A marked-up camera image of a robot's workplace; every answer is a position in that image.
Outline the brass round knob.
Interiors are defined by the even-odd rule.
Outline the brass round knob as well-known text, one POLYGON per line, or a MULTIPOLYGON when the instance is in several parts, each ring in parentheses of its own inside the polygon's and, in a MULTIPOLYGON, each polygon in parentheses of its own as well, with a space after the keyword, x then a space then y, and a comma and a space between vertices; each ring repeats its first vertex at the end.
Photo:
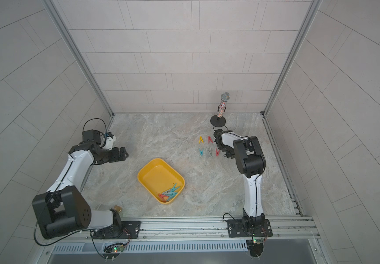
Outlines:
POLYGON ((118 206, 118 205, 115 205, 115 206, 113 207, 113 209, 114 209, 115 211, 117 211, 118 213, 121 213, 121 212, 122 212, 122 207, 120 207, 120 206, 118 206))

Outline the aluminium front rail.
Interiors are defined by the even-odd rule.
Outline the aluminium front rail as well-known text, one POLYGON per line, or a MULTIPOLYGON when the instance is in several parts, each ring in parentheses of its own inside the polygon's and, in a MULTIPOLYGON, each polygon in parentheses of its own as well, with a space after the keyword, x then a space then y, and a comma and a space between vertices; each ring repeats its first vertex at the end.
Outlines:
POLYGON ((265 227, 257 228, 254 234, 244 232, 237 219, 237 216, 138 217, 124 218, 123 225, 134 236, 132 242, 320 238, 312 217, 267 216, 265 227))

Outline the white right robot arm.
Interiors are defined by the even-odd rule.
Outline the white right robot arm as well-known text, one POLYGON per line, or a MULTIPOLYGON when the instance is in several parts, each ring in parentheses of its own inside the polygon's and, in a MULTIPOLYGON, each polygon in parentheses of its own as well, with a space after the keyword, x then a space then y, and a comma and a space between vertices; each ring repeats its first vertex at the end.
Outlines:
POLYGON ((238 172, 244 177, 245 204, 243 217, 254 224, 265 219, 261 204, 261 180, 266 159, 256 136, 240 136, 231 130, 214 131, 217 148, 226 158, 235 160, 238 172))

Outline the yellow plastic storage box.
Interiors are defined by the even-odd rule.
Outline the yellow plastic storage box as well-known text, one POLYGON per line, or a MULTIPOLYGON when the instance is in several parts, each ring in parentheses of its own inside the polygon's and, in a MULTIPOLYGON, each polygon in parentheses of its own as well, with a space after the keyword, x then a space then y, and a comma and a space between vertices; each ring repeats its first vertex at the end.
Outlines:
POLYGON ((161 204, 171 203, 185 187, 184 178, 160 158, 139 171, 138 181, 161 204))

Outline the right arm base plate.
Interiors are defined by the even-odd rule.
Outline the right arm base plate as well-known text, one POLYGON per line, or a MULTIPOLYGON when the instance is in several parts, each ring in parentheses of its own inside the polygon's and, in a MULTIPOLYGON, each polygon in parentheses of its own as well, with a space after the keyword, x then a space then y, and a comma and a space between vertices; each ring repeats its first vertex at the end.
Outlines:
POLYGON ((270 238, 273 236, 272 227, 268 219, 260 220, 254 227, 248 227, 248 224, 242 220, 226 220, 228 236, 230 238, 270 238))

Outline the glittery stand with black base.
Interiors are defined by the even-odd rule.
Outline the glittery stand with black base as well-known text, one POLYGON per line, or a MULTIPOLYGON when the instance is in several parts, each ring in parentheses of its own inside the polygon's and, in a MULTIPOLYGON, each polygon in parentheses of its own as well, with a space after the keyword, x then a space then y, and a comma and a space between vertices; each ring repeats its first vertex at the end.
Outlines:
POLYGON ((213 127, 225 126, 226 118, 224 117, 224 112, 226 111, 226 105, 229 99, 230 94, 228 92, 221 94, 221 101, 217 108, 217 114, 212 116, 210 119, 210 123, 213 127))

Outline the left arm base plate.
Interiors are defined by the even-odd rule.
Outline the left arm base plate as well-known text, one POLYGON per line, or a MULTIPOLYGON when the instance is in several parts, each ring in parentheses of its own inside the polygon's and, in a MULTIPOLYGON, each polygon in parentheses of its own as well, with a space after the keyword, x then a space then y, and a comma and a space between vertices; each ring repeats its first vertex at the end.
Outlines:
POLYGON ((92 232, 92 238, 98 240, 137 239, 141 221, 124 221, 121 226, 112 225, 92 232))

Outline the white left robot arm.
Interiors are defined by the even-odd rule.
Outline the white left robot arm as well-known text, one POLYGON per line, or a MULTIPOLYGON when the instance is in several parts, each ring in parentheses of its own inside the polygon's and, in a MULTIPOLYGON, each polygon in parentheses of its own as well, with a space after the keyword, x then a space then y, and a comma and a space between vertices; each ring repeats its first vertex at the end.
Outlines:
POLYGON ((73 146, 58 179, 32 201, 42 236, 53 239, 85 229, 95 231, 98 239, 122 235, 123 224, 117 210, 92 210, 81 188, 91 166, 124 161, 128 156, 125 147, 103 149, 94 141, 73 146))

